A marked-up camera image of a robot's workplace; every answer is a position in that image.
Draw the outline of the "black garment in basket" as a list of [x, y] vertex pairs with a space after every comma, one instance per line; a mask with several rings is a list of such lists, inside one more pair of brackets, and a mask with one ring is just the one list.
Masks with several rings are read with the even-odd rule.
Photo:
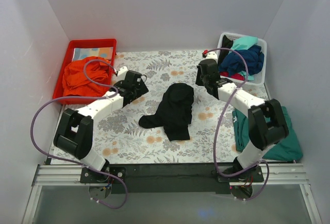
[[[221, 47], [231, 48], [232, 46], [233, 46], [233, 40], [229, 39], [226, 35], [224, 35], [223, 38], [222, 38]], [[220, 56], [226, 57], [228, 55], [228, 53], [229, 53], [228, 50], [221, 50], [220, 51]]]

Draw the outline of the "aluminium frame rail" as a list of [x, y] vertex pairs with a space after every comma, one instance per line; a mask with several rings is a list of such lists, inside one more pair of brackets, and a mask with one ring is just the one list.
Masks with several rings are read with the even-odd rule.
[[[312, 223], [321, 223], [310, 181], [302, 163], [271, 163], [267, 185], [299, 185]], [[80, 186], [82, 167], [78, 165], [39, 165], [32, 181], [28, 205], [22, 223], [32, 223], [43, 186]]]

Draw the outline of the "pastel patterned folded cloth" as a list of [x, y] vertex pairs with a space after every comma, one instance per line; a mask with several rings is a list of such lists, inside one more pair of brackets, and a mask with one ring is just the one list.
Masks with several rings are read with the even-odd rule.
[[100, 48], [74, 48], [73, 61], [82, 60], [87, 57], [101, 57], [106, 60], [112, 58], [113, 47]]

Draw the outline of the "folded dark green t shirt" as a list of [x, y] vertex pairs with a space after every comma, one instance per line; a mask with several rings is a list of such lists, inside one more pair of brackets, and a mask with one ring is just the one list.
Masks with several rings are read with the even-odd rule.
[[[285, 117], [285, 121], [288, 126], [288, 136], [272, 147], [263, 158], [266, 160], [273, 161], [299, 161], [303, 157], [303, 152], [300, 147], [298, 137], [294, 131], [291, 118], [288, 114], [286, 107], [282, 106], [282, 111]], [[235, 109], [232, 112], [234, 134], [235, 134], [235, 145], [238, 152], [242, 152], [249, 142], [249, 122], [248, 118]]]

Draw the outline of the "red plastic tray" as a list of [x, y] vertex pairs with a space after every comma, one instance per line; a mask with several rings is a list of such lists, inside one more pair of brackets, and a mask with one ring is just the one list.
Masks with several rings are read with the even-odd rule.
[[63, 87], [62, 87], [62, 78], [64, 75], [64, 68], [73, 62], [73, 52], [74, 48], [100, 48], [100, 47], [113, 47], [112, 58], [108, 60], [107, 65], [110, 67], [110, 80], [112, 79], [112, 75], [114, 74], [114, 70], [111, 68], [114, 64], [114, 59], [116, 55], [116, 39], [96, 39], [96, 40], [72, 40], [69, 42], [67, 47], [67, 51], [65, 53], [65, 57], [61, 66], [61, 70], [59, 73], [59, 77], [54, 89], [53, 99], [59, 97], [66, 97], [64, 100], [59, 100], [59, 102], [63, 105], [73, 105], [73, 104], [89, 104], [92, 102], [91, 99], [86, 99], [86, 96], [63, 96]]

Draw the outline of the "black t shirt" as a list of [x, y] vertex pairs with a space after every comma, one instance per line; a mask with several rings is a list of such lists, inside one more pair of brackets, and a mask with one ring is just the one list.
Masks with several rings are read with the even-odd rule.
[[163, 127], [169, 141], [189, 140], [188, 126], [192, 121], [193, 102], [193, 87], [174, 83], [163, 94], [155, 114], [142, 116], [139, 126], [145, 129]]

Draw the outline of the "magenta red garment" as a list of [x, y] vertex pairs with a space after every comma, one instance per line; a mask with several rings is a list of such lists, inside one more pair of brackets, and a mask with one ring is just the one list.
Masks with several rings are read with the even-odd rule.
[[220, 72], [220, 75], [223, 76], [223, 77], [229, 77], [229, 78], [236, 79], [236, 80], [241, 80], [241, 81], [244, 81], [245, 80], [245, 77], [242, 76], [239, 73], [235, 73], [233, 75], [229, 75], [228, 72]]

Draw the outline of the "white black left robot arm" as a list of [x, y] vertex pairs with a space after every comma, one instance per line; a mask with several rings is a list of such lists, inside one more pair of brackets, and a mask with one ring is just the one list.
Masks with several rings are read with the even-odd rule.
[[92, 177], [99, 183], [109, 179], [110, 171], [105, 167], [108, 161], [93, 148], [94, 125], [149, 91], [144, 82], [146, 77], [141, 73], [122, 67], [117, 76], [115, 89], [107, 91], [102, 98], [77, 110], [64, 110], [53, 141], [55, 147], [93, 168]]

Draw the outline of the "floral table mat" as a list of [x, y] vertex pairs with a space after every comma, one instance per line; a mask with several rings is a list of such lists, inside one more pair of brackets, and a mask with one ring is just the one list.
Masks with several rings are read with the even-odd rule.
[[[235, 145], [232, 107], [227, 107], [214, 136], [225, 103], [195, 85], [199, 50], [118, 53], [114, 67], [126, 66], [146, 75], [148, 93], [125, 108], [112, 112], [94, 125], [93, 147], [111, 163], [208, 163], [231, 162], [238, 155]], [[143, 115], [154, 114], [162, 96], [174, 83], [194, 88], [190, 139], [169, 141], [163, 128], [144, 129]]]

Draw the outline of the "orange t shirt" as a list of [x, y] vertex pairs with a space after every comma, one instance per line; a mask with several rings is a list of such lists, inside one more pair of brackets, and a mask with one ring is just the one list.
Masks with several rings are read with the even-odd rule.
[[86, 57], [64, 68], [63, 96], [103, 96], [109, 88], [111, 69], [102, 57]]

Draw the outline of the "white plastic basket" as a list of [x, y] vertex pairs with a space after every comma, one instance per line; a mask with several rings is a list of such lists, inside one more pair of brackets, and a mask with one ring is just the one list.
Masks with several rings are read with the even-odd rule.
[[[223, 32], [220, 35], [218, 47], [222, 45], [222, 41], [224, 36], [226, 36], [228, 39], [234, 41], [241, 37], [246, 37], [246, 35], [238, 34], [238, 33], [232, 33], [232, 32]], [[265, 76], [266, 76], [266, 64], [267, 64], [267, 43], [265, 40], [258, 38], [257, 45], [261, 47], [261, 52], [264, 54], [264, 62], [262, 70], [254, 75], [254, 80], [248, 80], [245, 85], [254, 85], [254, 86], [260, 86], [263, 85], [265, 82]]]

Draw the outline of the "teal mint t shirt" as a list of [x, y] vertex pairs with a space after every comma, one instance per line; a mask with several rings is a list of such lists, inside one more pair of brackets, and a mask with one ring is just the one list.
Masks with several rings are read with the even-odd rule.
[[257, 37], [243, 36], [233, 41], [231, 50], [248, 50], [258, 43]]

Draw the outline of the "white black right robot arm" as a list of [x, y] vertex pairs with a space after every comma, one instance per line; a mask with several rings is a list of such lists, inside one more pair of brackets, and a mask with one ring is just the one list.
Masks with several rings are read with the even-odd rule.
[[226, 102], [214, 135], [214, 148], [221, 120], [229, 105], [247, 117], [250, 138], [248, 144], [234, 159], [232, 167], [218, 172], [223, 177], [235, 177], [242, 182], [247, 180], [252, 175], [252, 168], [261, 162], [262, 157], [289, 134], [279, 101], [255, 97], [229, 79], [221, 78], [214, 59], [204, 59], [198, 64], [196, 84], [204, 86], [207, 93], [216, 99]]

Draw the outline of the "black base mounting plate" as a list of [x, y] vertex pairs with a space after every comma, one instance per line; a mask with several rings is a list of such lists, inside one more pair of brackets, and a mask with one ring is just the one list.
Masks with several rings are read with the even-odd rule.
[[129, 193], [230, 194], [236, 178], [222, 178], [213, 163], [111, 164], [106, 170], [121, 178]]

